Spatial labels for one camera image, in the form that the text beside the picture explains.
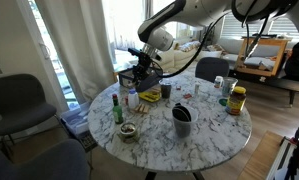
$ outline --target chair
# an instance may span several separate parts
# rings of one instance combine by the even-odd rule
[[[48,104],[39,80],[30,74],[0,78],[0,136],[31,128],[56,116],[57,109]]]
[[[228,74],[229,63],[226,60],[215,57],[205,57],[197,63],[195,76],[214,82],[216,76],[226,77]]]
[[[0,151],[0,179],[87,180],[88,165],[78,141],[67,139],[23,164],[12,164]]]

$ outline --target sofa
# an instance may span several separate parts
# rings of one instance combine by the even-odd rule
[[[161,57],[160,61],[153,60],[159,64],[164,72],[174,73],[190,61],[197,52],[199,45],[200,43],[192,38],[176,39],[168,51],[157,53]]]
[[[176,72],[182,68],[196,53],[198,46],[188,49],[186,51],[181,50],[182,45],[194,42],[192,38],[177,39],[174,41],[172,47],[165,52],[158,52],[158,55],[161,57],[161,61],[155,60],[164,72]],[[190,65],[195,67],[197,61],[203,57],[219,57],[226,59],[229,62],[229,67],[231,70],[234,69],[240,48],[242,46],[243,39],[230,39],[230,38],[220,38],[217,43],[209,45],[204,50],[202,50],[195,61]],[[290,41],[286,49],[292,49],[296,42]],[[259,66],[259,64],[265,65],[266,68],[271,70],[275,61],[274,57],[279,51],[278,46],[270,45],[258,45],[253,54],[249,59],[247,59],[244,64],[248,66]]]

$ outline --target table base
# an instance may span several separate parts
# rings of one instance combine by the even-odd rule
[[[202,174],[198,172],[193,172],[193,176],[195,177],[196,180],[205,180],[205,178],[202,176]],[[147,173],[146,179],[145,180],[154,180],[156,177],[157,173],[149,171]]]

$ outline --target gray cup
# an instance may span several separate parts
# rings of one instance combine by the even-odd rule
[[[190,134],[193,133],[193,127],[195,126],[195,123],[198,121],[198,111],[192,107],[185,106],[191,116],[190,122],[184,122],[181,121],[175,117],[173,117],[173,124],[176,129],[176,134],[179,138],[185,138],[190,136]]]
[[[238,80],[232,77],[224,77],[223,78],[223,85],[222,85],[222,96],[228,97],[232,93],[233,89],[235,88]]]

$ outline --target round table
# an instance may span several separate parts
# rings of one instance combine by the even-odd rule
[[[225,112],[219,104],[221,89],[211,82],[180,74],[170,78],[173,82],[170,99],[150,103],[148,114],[131,111],[124,98],[128,89],[115,83],[102,91],[90,106],[89,129],[99,146],[118,159],[154,172],[196,172],[221,164],[235,156],[248,142],[251,135],[251,119],[244,107],[239,116]],[[194,95],[195,84],[199,91]],[[112,114],[112,94],[116,93],[123,109],[125,122],[133,122],[139,140],[131,144],[119,138],[120,125]],[[185,99],[183,95],[192,94]],[[198,110],[198,121],[193,134],[178,138],[172,118],[176,103]]]

